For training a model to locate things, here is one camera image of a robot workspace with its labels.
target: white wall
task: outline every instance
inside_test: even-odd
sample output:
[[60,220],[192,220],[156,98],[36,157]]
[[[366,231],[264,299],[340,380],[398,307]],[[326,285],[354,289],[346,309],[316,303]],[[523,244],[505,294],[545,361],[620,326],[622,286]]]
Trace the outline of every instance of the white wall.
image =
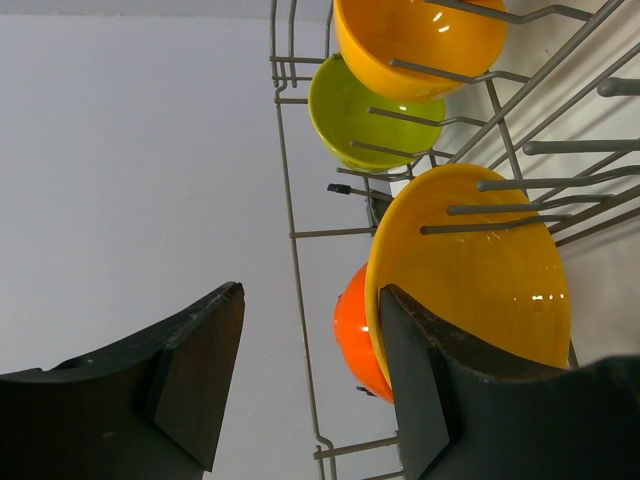
[[[278,17],[289,16],[280,0]],[[299,2],[298,20],[324,22],[330,0]],[[22,15],[177,15],[269,18],[270,0],[0,0],[0,13]]]
[[[52,367],[242,281],[220,480],[316,476],[267,27],[0,17],[0,371]],[[322,26],[299,33],[301,55],[321,52]],[[306,108],[286,120],[299,228],[364,225],[361,200],[325,192],[348,179]],[[369,245],[301,245],[321,425],[337,446],[395,429],[390,405],[355,391],[332,334]],[[388,448],[339,468],[355,479],[399,466]]]

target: green bowl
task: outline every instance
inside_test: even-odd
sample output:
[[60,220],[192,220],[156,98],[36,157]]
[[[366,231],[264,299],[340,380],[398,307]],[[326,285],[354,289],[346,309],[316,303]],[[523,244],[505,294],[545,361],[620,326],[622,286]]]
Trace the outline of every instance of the green bowl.
[[408,153],[429,150],[441,127],[368,113],[368,107],[412,115],[435,122],[444,120],[444,100],[402,103],[373,93],[349,71],[341,58],[329,58],[311,82],[309,112],[316,131],[331,152],[353,170],[380,172],[413,159],[351,146],[351,141]]

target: metal wire rack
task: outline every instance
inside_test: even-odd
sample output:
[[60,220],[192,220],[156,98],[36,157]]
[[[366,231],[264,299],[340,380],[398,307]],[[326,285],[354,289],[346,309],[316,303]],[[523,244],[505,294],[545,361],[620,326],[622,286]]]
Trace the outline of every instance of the metal wire rack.
[[[634,177],[640,174],[640,165],[627,165],[618,168],[611,168],[604,172],[606,167],[613,165],[618,160],[622,159],[631,152],[640,151],[640,139],[599,139],[599,140],[571,140],[571,141],[535,141],[534,138],[541,132],[545,131],[556,120],[565,115],[570,109],[578,104],[582,99],[587,97],[593,92],[597,92],[600,97],[610,98],[618,96],[640,96],[640,80],[637,79],[622,79],[616,78],[614,75],[623,66],[628,64],[634,57],[640,53],[640,43],[634,45],[631,49],[624,52],[617,59],[611,62],[600,73],[596,74],[590,79],[577,93],[573,94],[570,98],[560,104],[550,115],[544,120],[539,122],[527,133],[525,133],[520,140],[513,142],[512,135],[509,131],[507,123],[505,121],[507,115],[512,112],[525,98],[527,98],[554,70],[558,69],[563,62],[574,54],[581,44],[592,35],[603,23],[607,21],[616,10],[624,3],[625,0],[607,0],[604,1],[601,7],[595,12],[587,12],[576,8],[571,8],[564,5],[551,5],[542,8],[537,11],[531,11],[524,15],[516,15],[513,13],[506,13],[496,11],[481,5],[465,3],[460,0],[425,0],[427,3],[437,4],[443,7],[455,8],[463,10],[475,15],[484,15],[492,17],[498,20],[502,20],[514,25],[521,25],[530,22],[535,22],[543,17],[549,15],[559,15],[573,19],[577,22],[582,22],[577,31],[562,45],[560,48],[548,58],[548,60],[535,72],[532,76],[525,76],[518,73],[496,70],[485,73],[478,77],[466,77],[456,73],[447,72],[432,68],[428,65],[417,65],[403,61],[401,58],[393,59],[390,65],[400,69],[410,69],[418,72],[424,72],[431,75],[452,79],[458,82],[466,84],[484,84],[486,88],[486,95],[488,96],[493,115],[487,120],[478,120],[470,116],[456,115],[452,116],[442,122],[433,122],[423,118],[418,118],[402,113],[390,112],[379,108],[370,107],[368,113],[370,115],[382,115],[397,119],[398,121],[415,122],[430,126],[442,126],[446,127],[454,124],[466,124],[477,128],[477,131],[462,145],[461,148],[455,152],[445,152],[436,149],[431,149],[423,152],[404,152],[393,150],[385,147],[384,145],[372,145],[358,141],[357,138],[352,140],[351,145],[363,149],[376,150],[385,152],[400,157],[410,159],[410,163],[399,172],[390,172],[385,174],[368,174],[362,172],[351,171],[344,168],[338,168],[338,173],[350,176],[360,177],[363,181],[364,189],[357,190],[353,188],[341,189],[339,186],[334,186],[333,191],[338,193],[352,193],[363,195],[368,200],[372,198],[386,198],[385,195],[381,195],[379,192],[374,192],[371,189],[369,181],[371,179],[381,180],[384,182],[398,182],[403,180],[412,180],[414,178],[414,169],[420,164],[420,162],[428,161],[431,168],[438,167],[442,163],[456,163],[467,159],[469,151],[475,147],[481,140],[483,140],[495,127],[497,127],[500,134],[503,153],[496,158],[489,168],[497,169],[505,161],[508,162],[512,179],[500,180],[500,181],[481,181],[477,185],[479,191],[490,190],[508,190],[508,189],[520,189],[527,196],[531,194],[532,190],[536,189],[550,189],[535,197],[528,205],[451,205],[448,209],[449,215],[461,215],[461,214],[493,214],[504,212],[543,212],[546,210],[554,209],[556,207],[573,207],[572,213],[552,213],[542,214],[537,216],[526,217],[522,220],[503,224],[476,224],[476,225],[429,225],[422,228],[422,233],[425,235],[433,234],[446,234],[450,232],[470,232],[470,231],[485,231],[495,229],[510,229],[510,228],[522,228],[525,225],[532,223],[544,223],[547,225],[550,233],[558,234],[569,228],[584,227],[578,229],[575,233],[569,236],[565,236],[556,241],[558,247],[570,244],[577,240],[583,239],[597,232],[605,230],[607,228],[619,225],[623,222],[627,222],[632,218],[640,215],[640,207],[627,208],[626,211],[617,215],[609,216],[609,218],[600,223],[585,223],[588,220],[593,219],[598,215],[601,215],[609,210],[620,207],[624,204],[629,204],[632,200],[640,197],[640,184],[636,182],[632,187],[626,190],[619,191],[617,193],[605,192],[605,193],[580,193],[571,194],[565,196],[559,196],[565,190],[570,188],[584,188],[593,186],[600,183],[611,182],[612,180]],[[289,177],[289,164],[287,157],[287,142],[285,139],[285,125],[283,120],[283,108],[285,105],[305,105],[308,103],[306,98],[289,97],[286,96],[292,89],[296,89],[302,82],[308,82],[312,79],[311,76],[300,76],[297,74],[297,67],[301,65],[320,65],[326,58],[331,55],[331,32],[332,32],[332,17],[333,7],[329,5],[328,14],[326,19],[326,33],[324,39],[324,57],[322,58],[309,58],[309,57],[296,57],[295,56],[295,22],[296,22],[296,10],[298,0],[287,0],[287,5],[281,5],[281,11],[283,8],[287,9],[288,22],[286,22],[287,28],[287,54],[280,55],[277,49],[277,29],[278,29],[278,0],[271,0],[271,73],[273,85],[275,88],[275,107],[277,115],[277,124],[279,131],[280,148],[282,154],[282,169],[284,175],[285,195],[287,213],[290,227],[290,241],[291,252],[293,257],[294,277],[297,291],[298,306],[300,312],[300,323],[302,327],[302,341],[304,346],[304,355],[307,371],[309,400],[311,407],[311,419],[315,438],[318,442],[316,452],[313,457],[318,462],[319,477],[325,479],[325,464],[324,461],[328,460],[329,463],[329,475],[331,479],[338,479],[338,472],[336,467],[336,457],[345,454],[351,454],[382,446],[393,445],[397,443],[397,437],[384,438],[381,440],[366,442],[356,445],[349,445],[344,447],[336,447],[333,442],[321,433],[317,405],[315,386],[313,381],[313,371],[311,367],[311,355],[309,350],[309,339],[307,331],[307,323],[305,317],[304,299],[302,295],[302,284],[300,277],[300,263],[298,258],[298,242],[303,238],[317,238],[317,237],[331,237],[341,235],[361,235],[361,234],[374,234],[376,227],[370,225],[367,227],[349,228],[349,229],[335,229],[335,230],[320,230],[320,231],[298,231],[295,227],[294,215],[293,215],[293,199],[291,193],[291,183]],[[495,80],[500,79],[514,82],[519,84],[519,88],[511,96],[511,98],[504,104],[501,104],[496,87]],[[524,154],[526,156],[534,155],[563,155],[563,154],[575,154],[585,152],[601,152],[608,155],[604,158],[595,161],[590,164],[588,168],[580,171],[571,177],[561,178],[525,178],[520,166],[518,155]],[[575,368],[578,366],[573,346],[570,350],[569,366]],[[366,480],[384,480],[402,477],[403,472],[393,472],[388,474],[371,477]]]

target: bowl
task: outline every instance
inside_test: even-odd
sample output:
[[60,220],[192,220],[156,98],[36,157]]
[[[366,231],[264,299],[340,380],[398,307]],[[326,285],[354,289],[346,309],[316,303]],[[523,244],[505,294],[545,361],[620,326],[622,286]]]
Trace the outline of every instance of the bowl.
[[441,127],[398,120],[368,113],[377,107],[399,114],[440,122],[444,120],[444,100],[427,103],[394,102],[362,85],[341,58],[329,58],[311,82],[311,120],[329,150],[347,167],[364,172],[380,172],[406,165],[413,158],[351,146],[352,140],[409,153],[429,150]]
[[[504,10],[502,0],[472,1]],[[463,84],[392,67],[392,59],[469,77],[485,73],[507,36],[500,20],[422,0],[334,0],[340,51],[353,74],[384,97],[415,102]]]
[[391,388],[378,365],[365,318],[364,280],[367,266],[353,277],[336,305],[333,328],[344,359],[354,376],[371,393],[393,402]]
[[373,240],[366,276],[369,335],[387,381],[378,295],[398,285],[439,317],[507,352],[566,368],[569,292],[560,255],[544,224],[489,232],[423,235],[423,226],[492,224],[535,212],[449,216],[450,205],[527,204],[518,190],[478,192],[503,180],[469,164],[436,167],[391,203]]

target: red-orange bowl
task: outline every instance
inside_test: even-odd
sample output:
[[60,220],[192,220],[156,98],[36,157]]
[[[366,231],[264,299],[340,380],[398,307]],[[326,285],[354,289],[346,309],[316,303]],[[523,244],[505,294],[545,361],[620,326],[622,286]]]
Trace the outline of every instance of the red-orange bowl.
[[336,304],[333,329],[347,366],[371,393],[393,403],[391,388],[378,365],[364,304],[364,280],[367,266],[351,279]]

